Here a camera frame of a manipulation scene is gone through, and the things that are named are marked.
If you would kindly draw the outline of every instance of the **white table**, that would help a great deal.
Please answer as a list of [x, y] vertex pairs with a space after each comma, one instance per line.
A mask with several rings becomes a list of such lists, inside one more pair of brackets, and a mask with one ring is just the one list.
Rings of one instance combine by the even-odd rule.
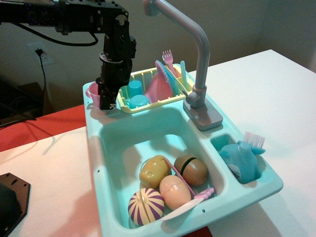
[[211, 67], [208, 94], [242, 131], [266, 138], [276, 195], [209, 225], [214, 237], [316, 236], [316, 74], [272, 50]]
[[[269, 50], [210, 67], [207, 86], [242, 132], [266, 137], [264, 158], [284, 181], [209, 225], [213, 236], [315, 236], [316, 74]], [[32, 185], [29, 213], [10, 236], [101, 236], [90, 166], [85, 127], [0, 153], [0, 174]]]

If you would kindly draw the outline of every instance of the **toy egg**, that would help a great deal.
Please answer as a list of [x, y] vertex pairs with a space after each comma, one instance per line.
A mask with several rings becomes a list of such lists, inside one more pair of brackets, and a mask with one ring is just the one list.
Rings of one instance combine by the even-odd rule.
[[206, 181], [208, 174], [206, 165], [193, 156], [178, 157], [174, 167], [189, 185], [199, 186]]
[[175, 175], [164, 177], [159, 185], [161, 196], [170, 209], [175, 210], [191, 200], [186, 184]]
[[164, 210], [163, 198], [159, 192], [151, 188], [138, 190], [128, 203], [128, 214], [139, 226], [158, 220]]
[[143, 187], [155, 189], [161, 180], [169, 174], [171, 168], [164, 159], [164, 156], [158, 155], [145, 163], [139, 174]]

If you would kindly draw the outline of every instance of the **black object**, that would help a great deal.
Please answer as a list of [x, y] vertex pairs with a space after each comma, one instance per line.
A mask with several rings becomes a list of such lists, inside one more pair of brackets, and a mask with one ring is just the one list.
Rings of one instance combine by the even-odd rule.
[[41, 107], [43, 107], [43, 102], [35, 96], [18, 87], [13, 87], [0, 78], [0, 119]]
[[0, 237], [7, 237], [26, 216], [30, 187], [11, 173], [0, 176]]

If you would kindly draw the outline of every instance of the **toy kiwi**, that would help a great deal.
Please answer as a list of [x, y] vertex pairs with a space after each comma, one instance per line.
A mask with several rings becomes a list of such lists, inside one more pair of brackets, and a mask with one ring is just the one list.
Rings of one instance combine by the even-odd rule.
[[207, 167], [194, 156], [185, 155], [178, 157], [174, 163], [174, 167], [189, 185], [199, 186], [206, 181], [208, 174]]

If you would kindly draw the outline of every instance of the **sink basin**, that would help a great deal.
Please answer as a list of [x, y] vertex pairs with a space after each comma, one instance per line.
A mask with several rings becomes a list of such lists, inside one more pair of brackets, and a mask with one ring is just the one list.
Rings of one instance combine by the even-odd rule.
[[[207, 96], [223, 116], [220, 127], [200, 131], [183, 110], [183, 100], [137, 113], [118, 108], [101, 111], [85, 93], [88, 145], [103, 236], [183, 236], [252, 203], [267, 198], [283, 187], [280, 177], [263, 156], [257, 156], [256, 180], [241, 184], [218, 151], [243, 139], [243, 134]], [[174, 163], [183, 155], [203, 161], [209, 171], [199, 193], [214, 187], [215, 194], [190, 211], [168, 221], [156, 220], [137, 226], [128, 216], [131, 196], [139, 190], [142, 165], [156, 155]], [[166, 208], [164, 215], [171, 210]]]

